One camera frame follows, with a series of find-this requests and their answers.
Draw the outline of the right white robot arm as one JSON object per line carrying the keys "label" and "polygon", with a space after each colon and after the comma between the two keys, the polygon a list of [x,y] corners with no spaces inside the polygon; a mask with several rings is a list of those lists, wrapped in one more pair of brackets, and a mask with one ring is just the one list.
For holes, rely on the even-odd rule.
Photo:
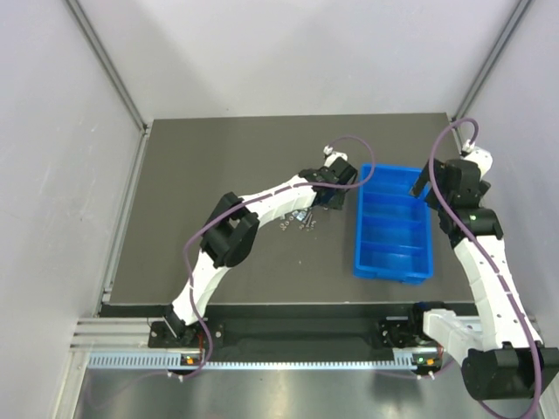
{"label": "right white robot arm", "polygon": [[426,164],[410,194],[436,210],[460,262],[479,316],[472,330],[445,303],[417,303],[417,337],[437,342],[456,361],[468,394],[477,401],[533,398],[558,373],[558,350],[546,347],[526,319],[508,268],[496,213],[481,204],[493,158],[466,146],[459,158]]}

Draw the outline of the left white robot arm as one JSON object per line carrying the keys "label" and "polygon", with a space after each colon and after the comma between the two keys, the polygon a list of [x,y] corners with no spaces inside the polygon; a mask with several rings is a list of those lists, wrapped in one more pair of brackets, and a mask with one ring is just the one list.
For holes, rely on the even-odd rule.
{"label": "left white robot arm", "polygon": [[223,195],[203,228],[184,245],[184,256],[194,244],[199,250],[194,264],[184,259],[186,285],[165,315],[173,334],[180,340],[190,337],[191,326],[203,317],[224,275],[249,256],[260,228],[294,210],[342,205],[345,192],[355,186],[357,174],[346,154],[328,148],[320,168],[303,169],[286,182],[256,194]]}

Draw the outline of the blue compartment bin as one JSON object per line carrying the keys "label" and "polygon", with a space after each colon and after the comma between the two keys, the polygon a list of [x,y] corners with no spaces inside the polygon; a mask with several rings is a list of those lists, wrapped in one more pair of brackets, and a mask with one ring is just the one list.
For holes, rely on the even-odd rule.
{"label": "blue compartment bin", "polygon": [[420,168],[369,163],[357,191],[353,273],[358,278],[421,285],[434,272],[431,213],[427,190],[411,188]]}

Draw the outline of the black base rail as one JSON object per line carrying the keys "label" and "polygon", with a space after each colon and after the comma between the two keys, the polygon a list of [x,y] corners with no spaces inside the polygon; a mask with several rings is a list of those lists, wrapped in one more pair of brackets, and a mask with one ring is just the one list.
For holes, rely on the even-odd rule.
{"label": "black base rail", "polygon": [[390,348],[431,347],[422,331],[427,304],[211,305],[187,326],[166,308],[150,327],[150,348],[214,350],[264,357],[331,353],[359,358]]}

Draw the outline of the right aluminium frame post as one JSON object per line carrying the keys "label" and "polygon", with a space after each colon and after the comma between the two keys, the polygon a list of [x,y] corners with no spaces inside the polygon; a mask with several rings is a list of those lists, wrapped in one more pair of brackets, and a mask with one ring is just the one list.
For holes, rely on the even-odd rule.
{"label": "right aluminium frame post", "polygon": [[518,0],[514,1],[514,7],[507,16],[505,23],[499,30],[497,38],[494,40],[488,54],[484,58],[479,70],[476,72],[472,82],[466,89],[462,100],[459,102],[457,110],[451,117],[451,121],[461,119],[467,115],[474,102],[480,95],[486,82],[489,80],[493,71],[496,69],[499,61],[512,42],[514,34],[521,26],[522,21],[529,13],[534,0]]}

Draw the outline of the aluminium frame post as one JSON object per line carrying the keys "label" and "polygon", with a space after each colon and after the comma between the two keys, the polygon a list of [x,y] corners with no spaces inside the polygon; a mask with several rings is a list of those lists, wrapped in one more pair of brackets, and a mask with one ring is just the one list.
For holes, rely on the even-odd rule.
{"label": "aluminium frame post", "polygon": [[100,36],[93,28],[91,20],[86,14],[83,6],[77,0],[63,0],[62,3],[68,9],[72,19],[79,27],[80,32],[91,48],[93,55],[99,62],[102,71],[106,74],[117,96],[121,100],[122,105],[126,108],[131,120],[142,133],[145,133],[148,129],[148,123],[141,116],[137,105],[130,95],[130,92],[114,65],[113,60],[110,58],[105,46],[103,45]]}
{"label": "aluminium frame post", "polygon": [[497,38],[494,40],[488,54],[484,58],[479,70],[476,72],[472,82],[466,89],[462,100],[459,102],[457,110],[451,117],[451,121],[461,119],[467,115],[474,102],[480,95],[486,82],[489,80],[493,71],[496,69],[499,61],[512,42],[514,34],[521,26],[522,21],[529,13],[534,0],[518,0],[514,1],[514,7],[507,16],[505,23],[499,30]]}

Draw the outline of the left aluminium frame post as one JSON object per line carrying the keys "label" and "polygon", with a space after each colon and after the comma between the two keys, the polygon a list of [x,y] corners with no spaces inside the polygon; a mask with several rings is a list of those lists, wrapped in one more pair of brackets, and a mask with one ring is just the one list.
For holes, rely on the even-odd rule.
{"label": "left aluminium frame post", "polygon": [[114,65],[113,60],[110,58],[105,46],[103,45],[100,36],[93,28],[91,20],[86,14],[83,6],[77,0],[63,0],[62,3],[68,9],[72,19],[79,27],[80,32],[91,48],[93,55],[99,62],[102,71],[106,74],[117,96],[121,100],[122,105],[126,108],[131,120],[142,133],[145,133],[148,129],[148,123],[141,116],[137,105],[130,95],[130,92]]}

